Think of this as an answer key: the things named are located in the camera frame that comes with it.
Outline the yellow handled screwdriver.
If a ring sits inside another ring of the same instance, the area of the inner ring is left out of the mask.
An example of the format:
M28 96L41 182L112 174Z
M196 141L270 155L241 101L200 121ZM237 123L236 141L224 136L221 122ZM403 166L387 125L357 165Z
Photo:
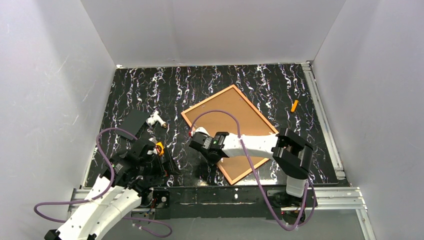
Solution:
M291 109L290 109L290 112L291 112L291 113L294 113L294 112L296 111L296 109L297 109L298 105L299 105L299 100L298 100L298 99L296 99L296 100L293 102L293 104L292 104L292 107L291 107Z

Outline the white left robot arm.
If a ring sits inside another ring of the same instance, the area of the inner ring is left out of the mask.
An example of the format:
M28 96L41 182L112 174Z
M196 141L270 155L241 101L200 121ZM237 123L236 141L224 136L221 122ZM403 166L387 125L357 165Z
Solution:
M46 240L101 240L105 234L133 209L142 205L152 208L153 188L163 184L171 174L161 157L173 164L160 144L124 149L110 158L109 166L96 179L77 209L57 229L49 230Z

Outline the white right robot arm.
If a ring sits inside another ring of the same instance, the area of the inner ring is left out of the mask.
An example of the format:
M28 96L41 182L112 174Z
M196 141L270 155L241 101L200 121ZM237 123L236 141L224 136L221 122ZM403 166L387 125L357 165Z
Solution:
M270 135L238 136L229 132L217 132L210 136L200 127L190 132L189 147L200 152L211 164L222 158L249 155L274 160L287 175L286 193L301 198L312 164L313 146L288 128Z

